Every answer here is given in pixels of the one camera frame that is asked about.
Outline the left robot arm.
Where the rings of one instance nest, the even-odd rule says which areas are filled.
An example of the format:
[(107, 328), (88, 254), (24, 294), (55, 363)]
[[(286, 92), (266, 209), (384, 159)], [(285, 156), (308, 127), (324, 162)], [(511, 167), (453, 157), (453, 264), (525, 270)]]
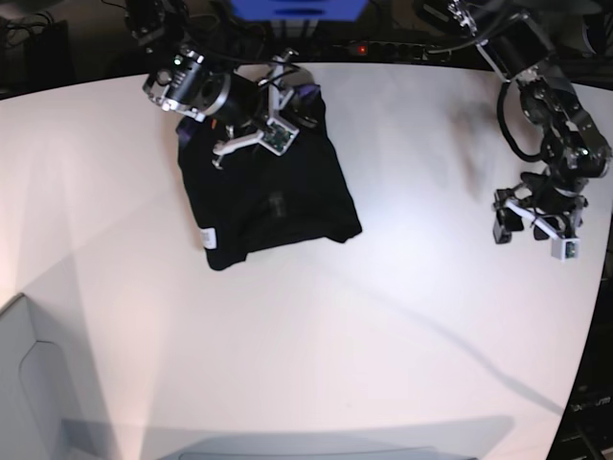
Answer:
[[(553, 257), (577, 258), (577, 231), (588, 206), (582, 192), (590, 180), (606, 176), (612, 148), (555, 63), (549, 37), (525, 8), (512, 1), (452, 1), (448, 9), (467, 29), (469, 45), (502, 80), (496, 119), (511, 151), (526, 163), (545, 166), (541, 173), (521, 173), (516, 186), (495, 191), (495, 242), (510, 242), (529, 224), (536, 240), (551, 242)], [(505, 101), (511, 86), (518, 89), (526, 119), (542, 132), (537, 153), (519, 148), (509, 129)]]

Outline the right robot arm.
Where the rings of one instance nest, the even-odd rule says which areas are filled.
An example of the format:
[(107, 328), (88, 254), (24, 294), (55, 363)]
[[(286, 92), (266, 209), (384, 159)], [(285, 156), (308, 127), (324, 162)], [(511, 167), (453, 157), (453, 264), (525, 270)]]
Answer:
[(301, 70), (292, 61), (296, 51), (273, 57), (218, 51), (182, 1), (127, 1), (125, 22), (152, 61), (143, 85), (148, 99), (166, 112), (225, 128), (213, 147), (216, 168), (246, 148), (282, 156), (302, 129), (317, 127), (308, 106), (318, 86), (288, 81)]

